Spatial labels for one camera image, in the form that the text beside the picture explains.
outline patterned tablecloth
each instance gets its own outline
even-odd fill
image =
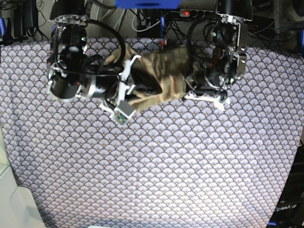
[[[159,48],[127,42],[143,53]],[[88,54],[116,48],[93,39]],[[120,129],[98,100],[47,95],[48,50],[47,42],[5,47],[0,68],[9,161],[47,227],[266,227],[303,130],[302,58],[249,48],[226,112],[176,100]]]

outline camouflage cloth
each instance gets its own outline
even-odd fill
[[[136,54],[129,45],[126,45],[125,59],[131,59]],[[120,50],[114,52],[105,63],[115,62],[119,55]],[[129,103],[137,111],[141,111],[163,102],[184,97],[186,94],[185,77],[189,70],[189,60],[186,46],[142,55],[142,58],[137,59],[132,68],[144,72],[147,76],[154,77],[158,81],[162,93],[147,96],[144,93],[134,91],[133,94],[138,99],[132,100]]]

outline scale pattern fabric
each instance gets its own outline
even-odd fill
[[[142,53],[160,46],[127,42]],[[98,100],[61,104],[47,95],[48,49],[46,42],[5,47],[0,68],[9,161],[47,227],[266,227],[303,130],[301,58],[249,48],[226,112],[176,100],[120,129]],[[115,49],[115,40],[93,39],[88,54]]]

